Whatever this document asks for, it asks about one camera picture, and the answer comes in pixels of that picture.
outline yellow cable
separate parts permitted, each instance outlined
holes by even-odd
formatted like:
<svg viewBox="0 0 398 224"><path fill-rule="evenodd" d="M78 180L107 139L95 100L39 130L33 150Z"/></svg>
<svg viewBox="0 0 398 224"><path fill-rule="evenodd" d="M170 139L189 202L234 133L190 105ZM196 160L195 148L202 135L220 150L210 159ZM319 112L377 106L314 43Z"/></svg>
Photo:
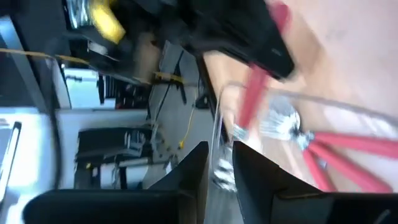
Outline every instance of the yellow cable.
<svg viewBox="0 0 398 224"><path fill-rule="evenodd" d="M0 52L29 55L29 56L33 56L33 57L52 58L50 55L47 55L43 52L29 52L29 51L24 51L24 50L14 50L14 49L4 49L4 48L0 48ZM70 61L70 62L84 63L86 65L89 65L89 63L86 60L83 60L81 58L65 56L65 55L56 55L56 57L58 57L62 60Z"/></svg>
<svg viewBox="0 0 398 224"><path fill-rule="evenodd" d="M171 80L184 83L184 79L178 75L173 75L170 73L164 73L164 72L155 72L155 75L161 78L169 78Z"/></svg>
<svg viewBox="0 0 398 224"><path fill-rule="evenodd" d="M197 101L197 92L195 91L195 100L193 101L193 103L195 104L196 101ZM187 132L185 133L184 138L182 138L182 140L179 142L178 149L184 148L185 140L188 137L189 130L191 130L191 124L192 124L194 110L195 110L195 105L193 105L192 110L191 110L191 115L189 116Z"/></svg>
<svg viewBox="0 0 398 224"><path fill-rule="evenodd" d="M0 52L5 52L5 53L12 53L12 54L22 54L22 55L29 55L33 57L45 57L45 58L52 58L50 55L47 55L43 52L29 52L29 51L24 51L24 50L14 50L14 49L4 49L0 48ZM89 62L86 60L83 60L81 58L76 58L76 57L71 57L71 56L66 56L66 55L56 55L56 57L66 60L69 62L76 62L76 63L83 63L85 65L90 65ZM184 84L184 79L180 76L169 74L169 73L164 73L164 72L155 72L155 75L161 78L168 78L180 83Z"/></svg>

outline red tube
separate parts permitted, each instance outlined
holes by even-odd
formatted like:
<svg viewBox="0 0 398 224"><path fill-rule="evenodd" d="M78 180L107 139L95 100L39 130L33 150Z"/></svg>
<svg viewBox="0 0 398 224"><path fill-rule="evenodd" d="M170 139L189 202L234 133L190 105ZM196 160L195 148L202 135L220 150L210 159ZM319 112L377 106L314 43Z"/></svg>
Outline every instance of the red tube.
<svg viewBox="0 0 398 224"><path fill-rule="evenodd" d="M269 11L279 31L284 30L289 18L289 8L282 2L277 2L269 6ZM257 65L250 65L250 69L250 75L246 82L247 88L243 93L243 103L236 122L243 130L248 129L251 119L255 116L264 94L264 87L268 85L270 79L268 72Z"/></svg>
<svg viewBox="0 0 398 224"><path fill-rule="evenodd" d="M319 166L313 153L309 150L304 150L303 156L318 188L324 192L336 192L335 185L332 183L325 170Z"/></svg>
<svg viewBox="0 0 398 224"><path fill-rule="evenodd" d="M341 155L326 148L324 145L312 141L307 150L312 151L319 158L327 162L328 165L340 171L354 183L358 184L365 192L392 193L392 188L368 172Z"/></svg>
<svg viewBox="0 0 398 224"><path fill-rule="evenodd" d="M323 132L316 132L315 140L334 146L348 147L350 149L398 159L398 141Z"/></svg>

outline yellow object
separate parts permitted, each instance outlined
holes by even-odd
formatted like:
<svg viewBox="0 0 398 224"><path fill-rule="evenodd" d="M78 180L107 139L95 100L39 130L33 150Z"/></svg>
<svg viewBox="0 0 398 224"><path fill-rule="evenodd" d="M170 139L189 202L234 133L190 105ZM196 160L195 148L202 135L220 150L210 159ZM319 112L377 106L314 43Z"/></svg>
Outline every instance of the yellow object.
<svg viewBox="0 0 398 224"><path fill-rule="evenodd" d="M98 32L115 44L118 44L126 33L109 8L109 4L103 4L100 0L93 1L90 6L90 16Z"/></svg>

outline floor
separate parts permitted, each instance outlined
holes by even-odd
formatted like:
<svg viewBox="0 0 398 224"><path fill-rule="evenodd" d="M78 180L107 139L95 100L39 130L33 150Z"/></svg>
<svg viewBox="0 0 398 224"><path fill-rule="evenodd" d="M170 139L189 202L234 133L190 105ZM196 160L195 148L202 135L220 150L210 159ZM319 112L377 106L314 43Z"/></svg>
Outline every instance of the floor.
<svg viewBox="0 0 398 224"><path fill-rule="evenodd" d="M182 55L180 70L186 82L196 83L198 81L199 73L195 58L192 55L188 53ZM159 85L154 88L150 100L150 109L153 116L166 89L167 85ZM187 131L197 88L186 87L185 91L187 93L186 105L182 102L180 90L177 90L174 86L170 88L162 110L159 113L158 120L163 127L167 143L173 151L177 151L179 159L183 159L200 141L208 141L210 144L213 129L213 117L210 110L195 110L184 148L182 150L177 149L179 142L183 139ZM151 167L144 178L143 187L149 187L164 175L165 171L162 167ZM209 224L243 223L235 194L221 191L213 183L208 183L207 204L204 216L204 223Z"/></svg>

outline black cable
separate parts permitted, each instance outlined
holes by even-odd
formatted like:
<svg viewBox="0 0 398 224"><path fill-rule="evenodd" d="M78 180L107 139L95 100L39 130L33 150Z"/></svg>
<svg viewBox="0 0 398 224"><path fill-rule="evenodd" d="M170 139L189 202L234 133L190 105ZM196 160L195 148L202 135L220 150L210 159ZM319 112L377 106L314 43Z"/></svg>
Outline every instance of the black cable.
<svg viewBox="0 0 398 224"><path fill-rule="evenodd" d="M45 53L51 56L55 56L57 53L57 45L59 43L59 39L51 40L45 47ZM56 115L56 102L55 102L55 87L53 82L53 74L56 72L55 68L57 68L57 61L54 58L50 59L50 69L48 68L47 63L43 63L42 65L42 72L40 73L40 89L42 90L42 94L44 100L47 105L47 111L50 118L50 125L51 125L51 141L54 153L54 177L52 188L59 189L62 179L62 168L63 168L63 161L62 161L62 147L61 147L61 139L60 139L60 131L58 125L58 119Z"/></svg>
<svg viewBox="0 0 398 224"><path fill-rule="evenodd" d="M169 92L170 86L171 86L171 84L169 84L167 86L166 92L163 95L162 101L160 102L160 105L159 105L159 109L157 110L157 113L156 113L155 121L157 121L157 118L159 117L159 113L162 110L163 103L164 103L164 100L166 99L167 93Z"/></svg>

